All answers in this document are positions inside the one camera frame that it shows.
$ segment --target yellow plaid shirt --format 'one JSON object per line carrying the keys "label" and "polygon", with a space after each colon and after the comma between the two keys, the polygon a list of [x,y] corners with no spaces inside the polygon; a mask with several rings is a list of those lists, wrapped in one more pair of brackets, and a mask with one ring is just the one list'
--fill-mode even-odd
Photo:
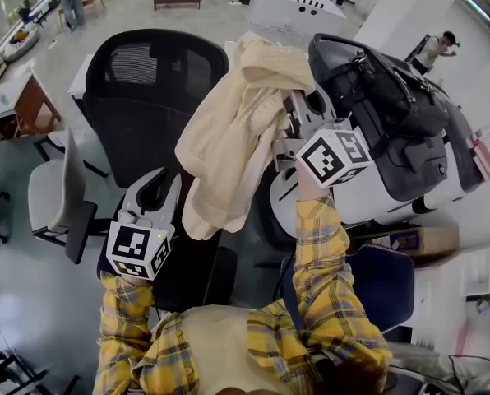
{"label": "yellow plaid shirt", "polygon": [[[293,284],[305,330],[297,332],[283,300],[247,317],[248,354],[291,393],[312,393],[316,371],[311,354],[325,352],[335,363],[373,359],[388,365],[391,353],[353,293],[344,252],[349,238],[332,197],[298,202],[298,243]],[[198,375],[181,314],[170,314],[151,332],[149,286],[132,286],[104,274],[102,336],[95,394],[141,388],[151,394],[195,393]]]}

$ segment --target black mesh office chair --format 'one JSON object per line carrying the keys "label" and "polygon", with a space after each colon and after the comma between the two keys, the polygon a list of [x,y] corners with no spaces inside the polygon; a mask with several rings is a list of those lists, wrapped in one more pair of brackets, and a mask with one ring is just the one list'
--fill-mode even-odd
{"label": "black mesh office chair", "polygon": [[[182,176],[173,221],[178,237],[154,284],[159,309],[183,311],[229,302],[236,254],[218,248],[220,233],[207,241],[186,234],[182,203],[193,177],[173,153],[197,106],[227,70],[224,50],[206,39],[174,30],[132,30],[104,42],[86,75],[85,116],[104,147],[117,185],[128,188],[160,166]],[[106,241],[98,274],[113,272],[105,257]]]}

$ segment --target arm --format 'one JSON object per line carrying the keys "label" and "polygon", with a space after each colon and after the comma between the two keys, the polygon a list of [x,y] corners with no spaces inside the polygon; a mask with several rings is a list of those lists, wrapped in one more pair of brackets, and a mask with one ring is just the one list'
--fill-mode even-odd
{"label": "arm", "polygon": [[298,168],[297,248],[293,285],[298,311],[307,329],[307,348],[326,352],[340,363],[374,360],[385,366],[391,353],[377,327],[370,324],[353,292],[354,278],[345,262],[349,237],[340,224],[327,189],[309,186],[312,178]]}
{"label": "arm", "polygon": [[130,360],[139,362],[150,348],[147,322],[154,299],[151,288],[142,282],[128,282],[106,272],[101,281],[106,292],[94,394],[121,394],[132,383]]}
{"label": "arm", "polygon": [[429,58],[437,58],[438,56],[447,52],[448,47],[444,44],[440,44],[437,37],[431,37],[426,43],[425,47],[426,53],[428,53]]}

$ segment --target desk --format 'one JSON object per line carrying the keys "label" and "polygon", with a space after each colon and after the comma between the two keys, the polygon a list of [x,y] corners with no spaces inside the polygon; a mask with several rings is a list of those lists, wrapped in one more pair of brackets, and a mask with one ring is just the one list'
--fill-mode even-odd
{"label": "desk", "polygon": [[49,4],[52,1],[53,0],[43,0],[40,4],[38,4],[37,7],[30,12],[30,19],[32,19],[34,23],[42,26],[42,21],[46,21],[46,15],[51,10]]}
{"label": "desk", "polygon": [[[50,115],[41,114],[46,106]],[[58,111],[44,93],[32,72],[0,85],[0,140],[50,133],[62,121]]]}
{"label": "desk", "polygon": [[75,102],[76,106],[79,107],[79,110],[83,115],[84,104],[82,103],[82,96],[86,92],[86,73],[88,72],[88,67],[90,67],[91,59],[94,55],[95,53],[88,54],[84,58],[82,65],[79,67],[77,74],[73,78],[70,89],[67,90],[67,93],[70,94],[72,100]]}

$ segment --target gray office chair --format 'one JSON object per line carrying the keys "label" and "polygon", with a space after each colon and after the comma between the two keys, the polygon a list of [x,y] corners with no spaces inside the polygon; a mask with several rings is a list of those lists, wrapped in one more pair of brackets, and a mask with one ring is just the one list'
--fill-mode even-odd
{"label": "gray office chair", "polygon": [[65,134],[64,160],[51,160],[31,173],[28,203],[33,235],[66,247],[66,255],[78,264],[87,236],[104,235],[110,220],[94,219],[97,205],[84,200],[84,163],[72,133],[66,129]]}
{"label": "gray office chair", "polygon": [[[93,136],[95,133],[92,132],[91,130],[81,130],[80,133],[75,137],[74,140],[77,143],[77,147],[79,148],[79,152],[81,154],[86,155],[86,152],[88,153],[88,156],[91,156],[92,153],[93,155],[99,155],[100,158],[102,158],[102,164],[105,164],[107,166],[107,169],[100,170],[97,168],[95,165],[91,164],[90,162],[84,160],[84,165],[85,167],[99,175],[100,177],[106,178],[108,177],[108,174],[111,172],[108,166],[108,162],[106,161],[106,155],[104,154],[103,148],[100,145],[99,139],[97,136]],[[49,162],[51,161],[51,158],[48,155],[48,152],[44,149],[44,146],[49,146],[58,152],[64,153],[66,151],[66,130],[60,130],[56,132],[51,132],[48,133],[47,136],[43,137],[42,139],[38,140],[37,142],[34,142],[33,145],[35,146],[35,149],[37,152],[40,154],[44,162]]]}

